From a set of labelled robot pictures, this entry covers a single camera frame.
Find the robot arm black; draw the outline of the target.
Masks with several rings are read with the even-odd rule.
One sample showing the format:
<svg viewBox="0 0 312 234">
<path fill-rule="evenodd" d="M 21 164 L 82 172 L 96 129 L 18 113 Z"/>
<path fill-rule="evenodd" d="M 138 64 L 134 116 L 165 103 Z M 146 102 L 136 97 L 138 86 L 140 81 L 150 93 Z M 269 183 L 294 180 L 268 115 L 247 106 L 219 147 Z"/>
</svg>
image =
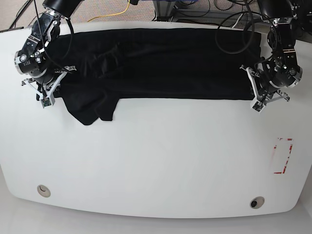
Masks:
<svg viewBox="0 0 312 234">
<path fill-rule="evenodd" d="M 22 49 L 15 53 L 14 64 L 21 75 L 29 75 L 21 84 L 30 86 L 37 95 L 43 108 L 55 103 L 54 91 L 67 74 L 76 70 L 74 66 L 62 66 L 48 54 L 48 45 L 56 40 L 60 34 L 60 21 L 66 19 L 70 29 L 70 42 L 65 59 L 71 50 L 74 29 L 70 17 L 81 5 L 80 0 L 45 0 L 46 9 L 41 16 L 36 14 L 37 20 L 31 28 Z"/>
<path fill-rule="evenodd" d="M 241 66 L 251 82 L 254 98 L 251 109 L 261 113 L 268 103 L 279 99 L 290 100 L 281 88 L 295 87 L 302 79 L 303 69 L 298 65 L 294 48 L 295 27 L 309 12 L 309 0 L 259 0 L 259 12 L 250 8 L 249 1 L 244 1 L 246 14 L 250 21 L 242 31 L 244 37 L 251 30 L 249 39 L 243 39 L 243 48 L 228 51 L 217 43 L 218 48 L 226 54 L 240 54 L 249 49 L 255 35 L 255 25 L 267 22 L 271 25 L 267 35 L 267 43 L 272 52 L 268 58 L 261 57 L 254 67 Z"/>
</svg>

